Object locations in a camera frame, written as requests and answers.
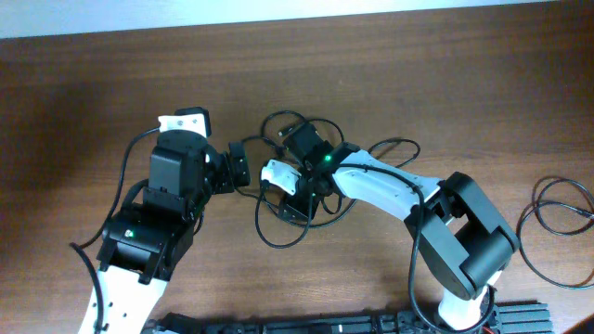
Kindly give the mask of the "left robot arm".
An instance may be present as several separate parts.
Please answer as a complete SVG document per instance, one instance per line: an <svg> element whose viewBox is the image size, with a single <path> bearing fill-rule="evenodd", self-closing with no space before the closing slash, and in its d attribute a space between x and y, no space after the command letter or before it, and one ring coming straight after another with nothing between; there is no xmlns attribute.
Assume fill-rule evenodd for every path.
<svg viewBox="0 0 594 334"><path fill-rule="evenodd" d="M161 133L149 176L134 184L102 231L83 333L139 333L193 243L212 196L250 183L240 142L217 152L190 131Z"/></svg>

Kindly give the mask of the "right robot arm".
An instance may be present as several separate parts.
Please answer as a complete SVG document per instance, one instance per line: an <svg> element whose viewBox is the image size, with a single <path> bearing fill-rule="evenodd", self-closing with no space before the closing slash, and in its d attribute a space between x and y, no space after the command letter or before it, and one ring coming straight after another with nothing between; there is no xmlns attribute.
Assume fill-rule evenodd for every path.
<svg viewBox="0 0 594 334"><path fill-rule="evenodd" d="M333 146L316 127L303 124L288 134L285 148L297 167L269 161L261 178L285 193L280 213L310 229L314 207L336 194L364 201L402 221L413 239L408 277L418 258L444 287L435 324L411 304L429 328L442 333L473 333L488 320L481 308L494 300L494 284L519 248L519 239L478 184L461 172L447 179L408 173L379 161L359 146Z"/></svg>

